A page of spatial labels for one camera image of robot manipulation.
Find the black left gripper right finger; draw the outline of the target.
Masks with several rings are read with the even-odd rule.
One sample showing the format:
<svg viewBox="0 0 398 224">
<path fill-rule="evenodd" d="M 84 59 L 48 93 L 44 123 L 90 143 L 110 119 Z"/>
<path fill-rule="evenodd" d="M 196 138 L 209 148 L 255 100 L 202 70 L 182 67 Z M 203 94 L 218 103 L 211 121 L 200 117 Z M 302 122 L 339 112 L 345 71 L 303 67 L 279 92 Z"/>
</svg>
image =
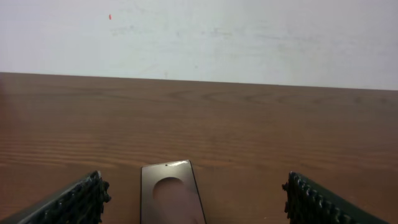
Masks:
<svg viewBox="0 0 398 224">
<path fill-rule="evenodd" d="M 282 189 L 287 193 L 284 212 L 290 224 L 386 224 L 297 172 L 289 173 Z"/>
</svg>

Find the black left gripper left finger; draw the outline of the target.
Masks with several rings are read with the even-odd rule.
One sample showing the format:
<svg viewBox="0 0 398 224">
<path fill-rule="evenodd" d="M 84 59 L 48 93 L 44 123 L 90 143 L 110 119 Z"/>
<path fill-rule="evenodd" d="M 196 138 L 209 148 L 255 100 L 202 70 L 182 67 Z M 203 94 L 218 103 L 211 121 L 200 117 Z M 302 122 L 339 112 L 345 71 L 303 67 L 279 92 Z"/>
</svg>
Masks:
<svg viewBox="0 0 398 224">
<path fill-rule="evenodd" d="M 1 224 L 99 224 L 111 200 L 109 183 L 95 170 L 49 197 L 3 220 Z"/>
</svg>

